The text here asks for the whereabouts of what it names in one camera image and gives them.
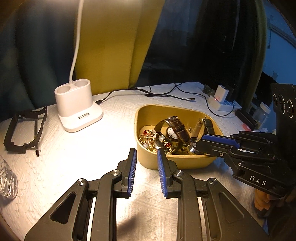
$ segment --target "table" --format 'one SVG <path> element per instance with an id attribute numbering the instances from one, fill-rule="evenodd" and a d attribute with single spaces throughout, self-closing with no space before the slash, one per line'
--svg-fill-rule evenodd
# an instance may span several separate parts
<path id="1" fill-rule="evenodd" d="M 173 84 L 153 86 L 153 93 L 169 91 Z M 203 85 L 184 83 L 184 91 L 202 93 Z M 103 118 L 76 133 L 66 132 L 59 120 L 57 107 L 48 107 L 47 120 L 40 139 L 41 153 L 8 153 L 3 140 L 10 120 L 0 123 L 0 153 L 16 173 L 19 180 L 17 197 L 9 201 L 0 196 L 0 212 L 15 234 L 24 240 L 26 233 L 39 218 L 79 178 L 94 180 L 117 167 L 128 156 L 129 149 L 136 147 L 133 133 L 136 110 L 145 104 L 163 104 L 202 111 L 211 116 L 225 136 L 242 130 L 242 122 L 231 113 L 217 117 L 210 113 L 200 96 L 174 90 L 172 95 L 196 98 L 187 102 L 170 97 L 146 97 L 135 90 L 113 93 L 100 106 Z M 93 97 L 99 100 L 106 94 Z M 124 139 L 114 136 L 124 132 Z M 34 138 L 34 122 L 23 121 L 17 125 L 13 141 L 20 145 Z M 188 170 L 194 178 L 217 178 L 256 218 L 253 207 L 253 188 L 232 178 L 231 169 L 216 159 L 204 169 Z M 158 171 L 149 170 L 138 162 L 134 188 L 129 199 L 117 200 L 118 240 L 176 240 L 177 199 L 165 199 L 161 192 Z"/>

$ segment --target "white charger box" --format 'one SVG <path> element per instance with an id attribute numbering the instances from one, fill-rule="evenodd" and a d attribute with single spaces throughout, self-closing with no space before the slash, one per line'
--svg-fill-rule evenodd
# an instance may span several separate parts
<path id="1" fill-rule="evenodd" d="M 54 91 L 59 118 L 68 132 L 79 131 L 103 117 L 103 111 L 92 99 L 91 82 L 75 80 Z"/>
<path id="2" fill-rule="evenodd" d="M 220 103 L 223 103 L 226 99 L 226 96 L 228 94 L 229 90 L 224 89 L 222 85 L 218 85 L 218 88 L 215 92 L 214 97 L 216 100 L 218 100 Z"/>
<path id="3" fill-rule="evenodd" d="M 224 101 L 223 103 L 219 102 L 214 96 L 210 96 L 208 103 L 216 110 L 230 112 L 232 110 L 232 102 Z M 233 101 L 234 108 L 233 110 L 241 109 L 242 107 L 236 102 Z"/>

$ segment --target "brown leather watch strap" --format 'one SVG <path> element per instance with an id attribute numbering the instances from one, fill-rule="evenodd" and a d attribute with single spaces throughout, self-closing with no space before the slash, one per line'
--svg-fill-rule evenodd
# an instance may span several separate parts
<path id="1" fill-rule="evenodd" d="M 155 126 L 154 130 L 156 132 L 160 132 L 164 123 L 168 123 L 168 125 L 173 129 L 173 131 L 176 133 L 180 141 L 182 141 L 186 145 L 190 144 L 189 133 L 185 129 L 185 126 L 177 116 L 172 116 L 165 120 L 162 120 Z"/>

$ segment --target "human hand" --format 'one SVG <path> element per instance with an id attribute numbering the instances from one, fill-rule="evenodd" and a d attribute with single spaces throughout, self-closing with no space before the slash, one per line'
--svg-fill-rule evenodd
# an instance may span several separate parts
<path id="1" fill-rule="evenodd" d="M 265 192 L 262 192 L 258 189 L 255 189 L 255 198 L 254 198 L 254 204 L 255 207 L 262 211 L 263 209 L 268 210 L 271 206 L 271 200 L 279 200 L 278 198 L 271 196 Z M 285 199 L 280 199 L 276 206 L 277 207 L 281 207 L 284 205 L 284 202 L 292 202 L 296 200 L 296 187 L 291 191 L 291 193 L 289 194 L 289 196 Z"/>
<path id="2" fill-rule="evenodd" d="M 263 209 L 268 210 L 271 206 L 270 200 L 276 200 L 277 198 L 262 192 L 258 189 L 255 189 L 255 198 L 254 198 L 254 204 L 255 207 L 262 211 Z"/>

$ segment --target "white cable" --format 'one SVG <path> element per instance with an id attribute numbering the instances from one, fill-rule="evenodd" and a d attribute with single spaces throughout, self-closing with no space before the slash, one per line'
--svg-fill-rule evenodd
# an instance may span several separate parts
<path id="1" fill-rule="evenodd" d="M 76 59 L 77 59 L 77 55 L 78 55 L 83 3 L 84 3 L 84 0 L 79 1 L 78 16 L 77 16 L 77 28 L 76 28 L 76 45 L 75 45 L 73 62 L 72 62 L 71 70 L 70 70 L 69 83 L 71 83 L 73 81 L 72 80 L 73 72 L 74 72 L 74 67 L 75 67 Z"/>

